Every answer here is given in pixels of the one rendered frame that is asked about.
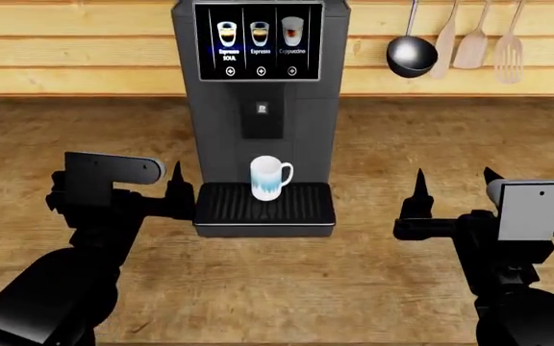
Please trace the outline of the white mug with blue pattern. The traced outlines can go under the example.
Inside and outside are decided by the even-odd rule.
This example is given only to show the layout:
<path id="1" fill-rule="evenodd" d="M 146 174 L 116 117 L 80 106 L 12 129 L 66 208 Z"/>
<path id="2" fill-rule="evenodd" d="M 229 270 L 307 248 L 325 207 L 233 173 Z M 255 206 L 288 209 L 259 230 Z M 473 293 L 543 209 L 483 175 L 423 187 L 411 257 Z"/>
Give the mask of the white mug with blue pattern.
<path id="1" fill-rule="evenodd" d="M 281 162 L 269 155 L 259 156 L 250 163 L 252 195 L 259 201 L 274 201 L 281 195 L 282 188 L 293 178 L 293 165 Z"/>

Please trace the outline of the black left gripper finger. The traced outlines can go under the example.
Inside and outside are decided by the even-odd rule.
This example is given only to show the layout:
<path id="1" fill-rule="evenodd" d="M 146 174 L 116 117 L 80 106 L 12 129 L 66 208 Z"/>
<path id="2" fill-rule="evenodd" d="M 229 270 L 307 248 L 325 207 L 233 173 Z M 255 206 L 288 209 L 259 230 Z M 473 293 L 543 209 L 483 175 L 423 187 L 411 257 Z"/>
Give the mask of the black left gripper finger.
<path id="1" fill-rule="evenodd" d="M 193 186 L 185 181 L 180 161 L 175 163 L 171 179 L 166 184 L 164 198 L 180 203 L 195 202 Z"/>

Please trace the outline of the slotted wooden spatula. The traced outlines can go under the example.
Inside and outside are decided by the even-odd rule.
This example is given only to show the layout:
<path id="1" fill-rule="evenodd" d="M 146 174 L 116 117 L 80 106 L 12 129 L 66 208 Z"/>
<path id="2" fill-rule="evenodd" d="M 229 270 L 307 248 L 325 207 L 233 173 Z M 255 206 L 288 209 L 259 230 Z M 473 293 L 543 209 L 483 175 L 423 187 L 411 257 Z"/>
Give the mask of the slotted wooden spatula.
<path id="1" fill-rule="evenodd" d="M 524 4 L 525 0 L 518 0 L 510 28 L 495 45 L 494 76 L 500 83 L 507 85 L 519 83 L 523 77 L 523 47 L 515 35 L 515 28 Z"/>

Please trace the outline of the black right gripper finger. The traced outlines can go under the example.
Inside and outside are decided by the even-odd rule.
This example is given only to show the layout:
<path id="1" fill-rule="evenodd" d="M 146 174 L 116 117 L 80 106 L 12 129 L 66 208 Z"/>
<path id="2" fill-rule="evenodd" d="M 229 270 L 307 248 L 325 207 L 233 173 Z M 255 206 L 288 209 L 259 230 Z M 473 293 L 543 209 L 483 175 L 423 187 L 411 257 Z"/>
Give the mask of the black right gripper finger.
<path id="1" fill-rule="evenodd" d="M 399 218 L 432 218 L 433 204 L 434 198 L 428 193 L 424 173 L 418 169 L 413 195 L 404 199 Z"/>
<path id="2" fill-rule="evenodd" d="M 487 189 L 499 189 L 501 185 L 505 182 L 505 178 L 503 178 L 497 172 L 494 172 L 488 166 L 484 169 L 483 175 Z"/>

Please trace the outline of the narrow wooden spatula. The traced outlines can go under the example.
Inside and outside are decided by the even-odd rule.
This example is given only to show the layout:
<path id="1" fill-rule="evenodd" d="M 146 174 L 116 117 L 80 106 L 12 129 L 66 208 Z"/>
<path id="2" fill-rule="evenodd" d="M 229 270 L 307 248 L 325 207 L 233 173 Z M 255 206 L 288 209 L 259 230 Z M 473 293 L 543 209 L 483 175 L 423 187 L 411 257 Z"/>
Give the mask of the narrow wooden spatula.
<path id="1" fill-rule="evenodd" d="M 456 36 L 455 20 L 458 7 L 459 0 L 454 0 L 451 14 L 436 40 L 435 48 L 438 53 L 438 59 L 429 72 L 433 79 L 442 79 L 447 74 L 449 69 Z"/>

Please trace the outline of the black ribbed drip tray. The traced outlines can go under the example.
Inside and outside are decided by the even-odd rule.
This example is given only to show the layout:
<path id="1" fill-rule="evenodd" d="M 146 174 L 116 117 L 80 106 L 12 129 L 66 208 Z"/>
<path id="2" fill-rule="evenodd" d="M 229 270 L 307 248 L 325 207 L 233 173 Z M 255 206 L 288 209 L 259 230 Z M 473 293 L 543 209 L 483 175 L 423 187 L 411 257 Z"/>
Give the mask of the black ribbed drip tray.
<path id="1" fill-rule="evenodd" d="M 250 184 L 203 184 L 193 220 L 203 237 L 327 237 L 335 225 L 325 183 L 288 184 L 267 202 L 252 195 Z"/>

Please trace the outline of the dark grey coffee machine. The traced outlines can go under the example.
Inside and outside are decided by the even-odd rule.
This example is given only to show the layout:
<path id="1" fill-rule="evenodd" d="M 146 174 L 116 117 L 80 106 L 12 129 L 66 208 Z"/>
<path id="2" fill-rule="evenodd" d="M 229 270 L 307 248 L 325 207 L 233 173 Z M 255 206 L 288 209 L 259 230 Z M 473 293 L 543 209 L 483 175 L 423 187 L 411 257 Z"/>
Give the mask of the dark grey coffee machine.
<path id="1" fill-rule="evenodd" d="M 197 1 L 231 0 L 177 0 L 171 11 L 203 184 L 251 185 L 250 163 L 263 155 L 293 165 L 290 184 L 328 184 L 351 14 L 347 0 L 321 0 L 320 80 L 282 82 L 200 80 L 192 9 Z M 245 100 L 283 103 L 281 139 L 241 136 Z"/>

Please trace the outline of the wide wooden turner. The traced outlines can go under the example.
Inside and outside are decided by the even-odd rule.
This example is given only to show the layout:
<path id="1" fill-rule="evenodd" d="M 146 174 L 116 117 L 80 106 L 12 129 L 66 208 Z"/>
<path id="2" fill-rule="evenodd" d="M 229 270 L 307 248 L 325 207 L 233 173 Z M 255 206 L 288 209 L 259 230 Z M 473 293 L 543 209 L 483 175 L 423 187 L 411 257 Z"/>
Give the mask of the wide wooden turner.
<path id="1" fill-rule="evenodd" d="M 461 40 L 453 61 L 454 68 L 475 69 L 482 66 L 488 46 L 488 38 L 483 30 L 483 26 L 490 6 L 491 0 L 485 0 L 485 5 L 476 28 Z"/>

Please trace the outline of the coffee machine touch screen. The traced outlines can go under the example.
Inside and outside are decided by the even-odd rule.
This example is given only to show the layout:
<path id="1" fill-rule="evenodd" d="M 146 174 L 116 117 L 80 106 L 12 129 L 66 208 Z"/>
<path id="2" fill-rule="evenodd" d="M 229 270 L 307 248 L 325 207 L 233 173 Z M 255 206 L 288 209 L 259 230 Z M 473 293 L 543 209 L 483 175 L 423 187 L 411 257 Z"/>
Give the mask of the coffee machine touch screen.
<path id="1" fill-rule="evenodd" d="M 194 2 L 199 79 L 320 80 L 324 8 L 321 0 Z"/>

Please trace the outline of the black coffee dispenser spout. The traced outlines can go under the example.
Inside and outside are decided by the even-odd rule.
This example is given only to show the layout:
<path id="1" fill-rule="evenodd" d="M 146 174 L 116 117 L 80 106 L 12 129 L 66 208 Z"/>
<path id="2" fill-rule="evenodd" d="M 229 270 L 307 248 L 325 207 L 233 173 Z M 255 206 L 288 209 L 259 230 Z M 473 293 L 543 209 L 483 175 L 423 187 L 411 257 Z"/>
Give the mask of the black coffee dispenser spout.
<path id="1" fill-rule="evenodd" d="M 245 139 L 281 139 L 284 109 L 279 100 L 245 100 L 240 104 L 241 136 Z"/>

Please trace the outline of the black metal ladle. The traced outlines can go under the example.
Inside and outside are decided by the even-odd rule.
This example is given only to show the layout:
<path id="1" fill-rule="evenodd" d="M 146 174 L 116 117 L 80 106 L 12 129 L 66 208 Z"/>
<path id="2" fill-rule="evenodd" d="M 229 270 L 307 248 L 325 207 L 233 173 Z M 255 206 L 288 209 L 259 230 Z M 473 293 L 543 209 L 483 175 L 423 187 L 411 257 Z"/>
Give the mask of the black metal ladle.
<path id="1" fill-rule="evenodd" d="M 389 42 L 386 59 L 390 71 L 399 77 L 413 79 L 421 77 L 434 67 L 438 61 L 438 51 L 427 39 L 411 34 L 418 0 L 412 0 L 412 6 L 406 32 Z"/>

